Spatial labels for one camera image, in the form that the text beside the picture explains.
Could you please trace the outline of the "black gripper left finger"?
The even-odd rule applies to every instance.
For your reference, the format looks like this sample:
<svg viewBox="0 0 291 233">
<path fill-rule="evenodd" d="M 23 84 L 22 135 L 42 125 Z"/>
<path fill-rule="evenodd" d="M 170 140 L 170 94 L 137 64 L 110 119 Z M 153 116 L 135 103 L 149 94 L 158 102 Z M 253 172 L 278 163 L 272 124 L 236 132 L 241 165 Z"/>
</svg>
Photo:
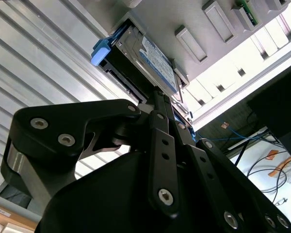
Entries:
<svg viewBox="0 0 291 233">
<path fill-rule="evenodd" d="M 103 100 L 23 108 L 13 116 L 2 175 L 45 210 L 64 187 L 124 155 L 176 157 L 165 98 L 155 91 L 145 107 Z"/>
</svg>

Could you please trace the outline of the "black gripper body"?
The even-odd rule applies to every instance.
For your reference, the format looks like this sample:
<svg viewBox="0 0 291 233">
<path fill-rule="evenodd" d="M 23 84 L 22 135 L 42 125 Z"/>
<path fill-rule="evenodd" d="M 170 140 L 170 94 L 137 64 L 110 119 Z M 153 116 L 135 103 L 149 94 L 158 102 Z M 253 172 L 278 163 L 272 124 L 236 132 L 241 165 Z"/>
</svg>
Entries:
<svg viewBox="0 0 291 233">
<path fill-rule="evenodd" d="M 197 176 L 175 156 L 133 152 L 60 190 L 38 233 L 216 233 Z"/>
</svg>

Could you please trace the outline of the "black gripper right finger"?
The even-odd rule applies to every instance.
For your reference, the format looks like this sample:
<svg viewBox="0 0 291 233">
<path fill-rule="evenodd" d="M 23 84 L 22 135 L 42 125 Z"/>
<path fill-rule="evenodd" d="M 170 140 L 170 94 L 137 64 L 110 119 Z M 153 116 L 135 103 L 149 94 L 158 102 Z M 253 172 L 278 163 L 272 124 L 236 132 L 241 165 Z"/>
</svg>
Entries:
<svg viewBox="0 0 291 233">
<path fill-rule="evenodd" d="M 179 216 L 184 233 L 291 233 L 291 223 L 206 139 L 194 142 L 165 98 L 175 140 Z"/>
</svg>

